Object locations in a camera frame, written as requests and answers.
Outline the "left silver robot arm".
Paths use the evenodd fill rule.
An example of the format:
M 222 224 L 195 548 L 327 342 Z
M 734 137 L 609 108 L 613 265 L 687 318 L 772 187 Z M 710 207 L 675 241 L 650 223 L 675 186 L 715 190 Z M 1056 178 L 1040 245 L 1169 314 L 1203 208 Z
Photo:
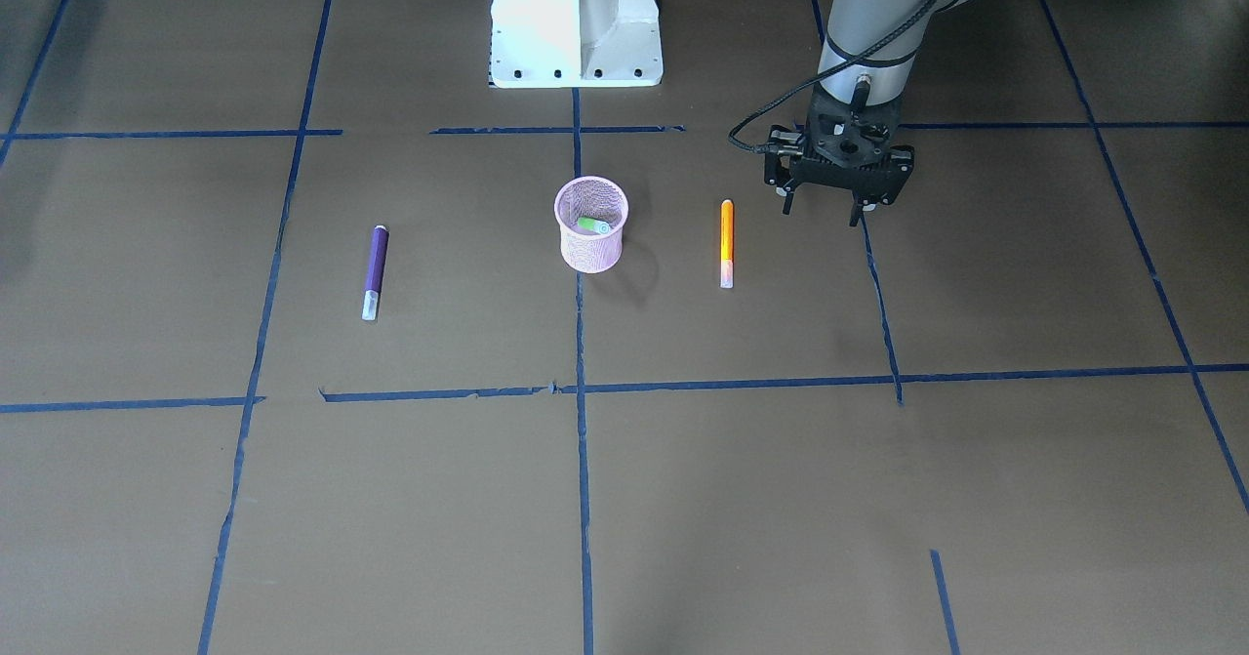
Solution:
M 968 0 L 833 0 L 806 120 L 774 125 L 764 180 L 786 199 L 806 184 L 844 189 L 849 225 L 893 204 L 916 168 L 897 141 L 903 91 L 931 19 Z

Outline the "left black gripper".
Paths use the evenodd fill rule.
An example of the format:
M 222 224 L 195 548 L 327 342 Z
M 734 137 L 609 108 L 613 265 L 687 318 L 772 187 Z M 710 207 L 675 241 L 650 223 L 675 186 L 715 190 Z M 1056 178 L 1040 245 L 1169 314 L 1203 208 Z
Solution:
M 914 148 L 894 141 L 901 112 L 901 98 L 856 109 L 826 89 L 816 89 L 801 140 L 802 152 L 789 158 L 786 166 L 782 214 L 792 214 L 796 192 L 806 184 L 852 192 L 856 205 L 849 228 L 861 226 L 866 205 L 893 204 L 916 172 Z

